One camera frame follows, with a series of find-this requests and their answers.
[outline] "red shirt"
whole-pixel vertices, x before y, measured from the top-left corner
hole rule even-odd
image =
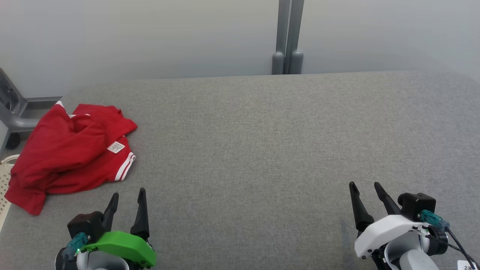
[[[75,193],[125,179],[135,160],[125,135],[136,128],[114,106],[80,104],[68,115],[57,102],[29,136],[5,198],[38,215],[47,193]]]

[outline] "white wall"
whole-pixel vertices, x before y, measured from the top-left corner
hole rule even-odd
[[[277,16],[277,0],[1,0],[0,66],[26,98],[270,74]]]
[[[305,0],[302,73],[426,69],[480,82],[478,0]]]

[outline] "clothing label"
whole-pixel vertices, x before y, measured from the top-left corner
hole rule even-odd
[[[458,260],[456,264],[458,266],[458,270],[473,270],[473,268],[466,260]]]
[[[120,152],[120,150],[124,149],[125,146],[119,142],[114,142],[112,145],[110,145],[107,150],[110,151],[110,152],[113,152],[115,154],[117,154],[118,152]]]

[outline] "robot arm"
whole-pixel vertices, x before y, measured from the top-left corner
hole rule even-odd
[[[404,193],[398,198],[402,206],[400,209],[376,182],[375,190],[388,216],[374,221],[365,209],[355,183],[350,182],[349,187],[355,225],[359,231],[355,241],[355,252],[359,258],[371,257],[378,270],[438,269],[430,256],[446,252],[448,238],[441,227],[448,223],[432,222],[432,216],[428,216],[435,210],[434,198],[423,193]]]
[[[111,231],[119,194],[114,193],[104,213],[80,214],[67,225],[72,240],[60,250],[56,270],[142,270],[156,264],[150,236],[145,189],[138,195],[138,211],[130,233]]]

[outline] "gray table surface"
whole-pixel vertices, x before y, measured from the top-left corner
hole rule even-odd
[[[140,80],[65,96],[115,105],[138,129],[127,179],[12,206],[0,269],[53,269],[78,213],[119,192],[113,229],[129,231],[147,190],[157,269],[373,269],[356,258],[348,193],[375,219],[373,182],[394,198],[424,192],[480,259],[480,85],[456,74],[372,72]],[[460,253],[433,257],[456,269]]]

